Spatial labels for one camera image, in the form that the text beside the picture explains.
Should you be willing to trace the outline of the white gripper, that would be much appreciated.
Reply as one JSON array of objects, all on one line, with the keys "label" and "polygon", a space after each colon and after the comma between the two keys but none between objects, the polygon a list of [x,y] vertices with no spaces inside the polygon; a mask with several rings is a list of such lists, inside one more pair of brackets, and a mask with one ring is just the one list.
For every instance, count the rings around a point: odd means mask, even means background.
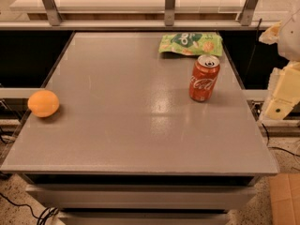
[{"label": "white gripper", "polygon": [[[300,60],[300,8],[295,7],[283,22],[277,22],[259,37],[264,44],[277,43],[280,56],[290,61]],[[269,79],[268,96],[263,115],[282,120],[300,102],[300,63],[289,63],[283,69],[274,68]]]}]

